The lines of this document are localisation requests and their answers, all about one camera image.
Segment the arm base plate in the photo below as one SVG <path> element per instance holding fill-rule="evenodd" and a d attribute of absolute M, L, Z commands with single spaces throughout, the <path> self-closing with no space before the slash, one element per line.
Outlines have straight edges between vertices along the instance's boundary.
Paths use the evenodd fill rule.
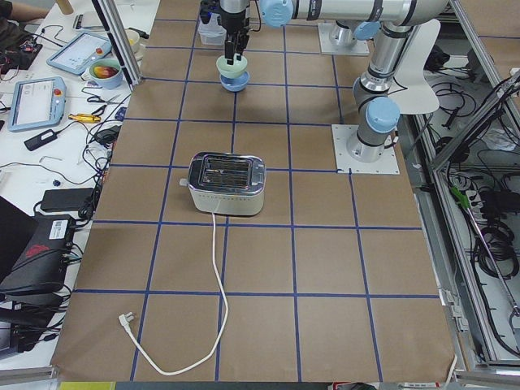
<path fill-rule="evenodd" d="M 333 124 L 332 140 L 336 171 L 343 174 L 399 175 L 392 139 L 380 146 L 367 146 L 358 139 L 357 125 Z"/>
<path fill-rule="evenodd" d="M 370 53 L 366 41 L 358 40 L 351 28 L 337 23 L 319 23 L 318 37 L 322 54 L 366 57 Z"/>

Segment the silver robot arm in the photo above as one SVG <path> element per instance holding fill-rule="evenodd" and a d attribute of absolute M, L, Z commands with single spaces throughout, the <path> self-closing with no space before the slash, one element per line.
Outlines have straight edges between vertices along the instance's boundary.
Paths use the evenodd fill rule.
<path fill-rule="evenodd" d="M 266 25 L 279 28 L 296 19 L 299 11 L 306 20 L 317 20 L 323 9 L 321 1 L 259 1 L 258 17 Z M 227 65 L 242 60 L 242 54 L 249 41 L 249 1 L 215 1 L 211 11 L 220 16 L 220 25 L 226 31 L 224 58 Z M 371 39 L 380 28 L 379 17 L 383 3 L 374 1 L 366 16 L 342 16 L 336 19 L 336 26 L 329 32 L 333 48 L 352 48 L 357 41 Z"/>
<path fill-rule="evenodd" d="M 433 20 L 446 4 L 446 1 L 261 1 L 260 11 L 264 22 L 277 28 L 298 19 L 345 20 L 365 27 L 380 24 L 368 68 L 354 82 L 359 125 L 346 142 L 352 158 L 372 163 L 380 158 L 384 143 L 401 115 L 388 91 L 397 65 L 410 45 L 410 37 L 416 27 Z"/>

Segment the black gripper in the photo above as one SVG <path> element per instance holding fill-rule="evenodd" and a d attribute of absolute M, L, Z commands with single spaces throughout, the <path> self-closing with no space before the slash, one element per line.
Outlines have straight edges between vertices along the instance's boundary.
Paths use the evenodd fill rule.
<path fill-rule="evenodd" d="M 242 55 L 249 42 L 250 0 L 220 0 L 221 25 L 226 30 L 225 59 L 227 65 L 234 64 Z"/>

